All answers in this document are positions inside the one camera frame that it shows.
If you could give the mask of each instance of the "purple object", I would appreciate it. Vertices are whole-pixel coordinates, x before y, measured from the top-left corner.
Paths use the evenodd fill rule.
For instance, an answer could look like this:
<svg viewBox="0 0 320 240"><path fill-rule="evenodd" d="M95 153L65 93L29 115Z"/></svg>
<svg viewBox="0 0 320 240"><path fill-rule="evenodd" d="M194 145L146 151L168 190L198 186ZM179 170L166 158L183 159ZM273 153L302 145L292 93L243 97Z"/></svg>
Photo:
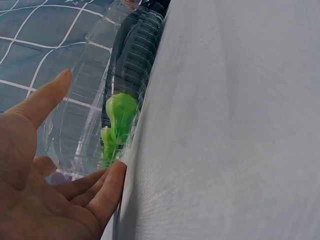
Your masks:
<svg viewBox="0 0 320 240"><path fill-rule="evenodd" d="M58 184L70 183L71 181L72 181L72 176L70 175L64 176L62 173L56 171L51 176L50 184L54 186Z"/></svg>

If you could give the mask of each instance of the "green plastic toy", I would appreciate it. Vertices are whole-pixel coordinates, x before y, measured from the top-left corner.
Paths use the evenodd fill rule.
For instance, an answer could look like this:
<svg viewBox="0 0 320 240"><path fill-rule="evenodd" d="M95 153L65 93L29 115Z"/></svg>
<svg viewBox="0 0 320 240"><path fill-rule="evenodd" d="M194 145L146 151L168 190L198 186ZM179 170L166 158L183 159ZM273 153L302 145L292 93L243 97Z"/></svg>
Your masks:
<svg viewBox="0 0 320 240"><path fill-rule="evenodd" d="M121 144L125 144L137 110L136 100L127 93L110 97L105 104L111 127L101 129L104 166L108 167L115 159Z"/></svg>

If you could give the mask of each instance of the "clear plastic bottle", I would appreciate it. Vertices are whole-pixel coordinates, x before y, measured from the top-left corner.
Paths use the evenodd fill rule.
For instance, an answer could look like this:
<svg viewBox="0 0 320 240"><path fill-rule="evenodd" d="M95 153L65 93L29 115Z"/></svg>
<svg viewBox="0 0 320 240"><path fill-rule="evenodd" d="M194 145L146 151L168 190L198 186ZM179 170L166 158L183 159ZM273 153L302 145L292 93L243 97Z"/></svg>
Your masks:
<svg viewBox="0 0 320 240"><path fill-rule="evenodd" d="M48 117L44 146L75 177L107 168L130 148L169 0L116 0L87 37L66 101Z"/></svg>

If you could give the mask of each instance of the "blue bedsheet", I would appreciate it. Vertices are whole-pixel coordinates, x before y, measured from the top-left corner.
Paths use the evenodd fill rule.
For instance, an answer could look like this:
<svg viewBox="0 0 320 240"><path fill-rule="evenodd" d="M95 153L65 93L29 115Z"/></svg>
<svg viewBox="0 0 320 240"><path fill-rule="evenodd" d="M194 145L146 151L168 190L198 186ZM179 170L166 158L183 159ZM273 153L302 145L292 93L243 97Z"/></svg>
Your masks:
<svg viewBox="0 0 320 240"><path fill-rule="evenodd" d="M113 0L0 0L0 112L72 68ZM45 155L41 126L38 155Z"/></svg>

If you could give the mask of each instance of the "white fabric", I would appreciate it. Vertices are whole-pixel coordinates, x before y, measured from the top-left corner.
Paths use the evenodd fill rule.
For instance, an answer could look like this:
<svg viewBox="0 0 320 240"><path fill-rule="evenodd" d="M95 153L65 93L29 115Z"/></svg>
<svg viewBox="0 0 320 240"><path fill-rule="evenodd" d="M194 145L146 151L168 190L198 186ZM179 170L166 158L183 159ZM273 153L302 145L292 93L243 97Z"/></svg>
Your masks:
<svg viewBox="0 0 320 240"><path fill-rule="evenodd" d="M320 239L320 2L172 0L121 240Z"/></svg>

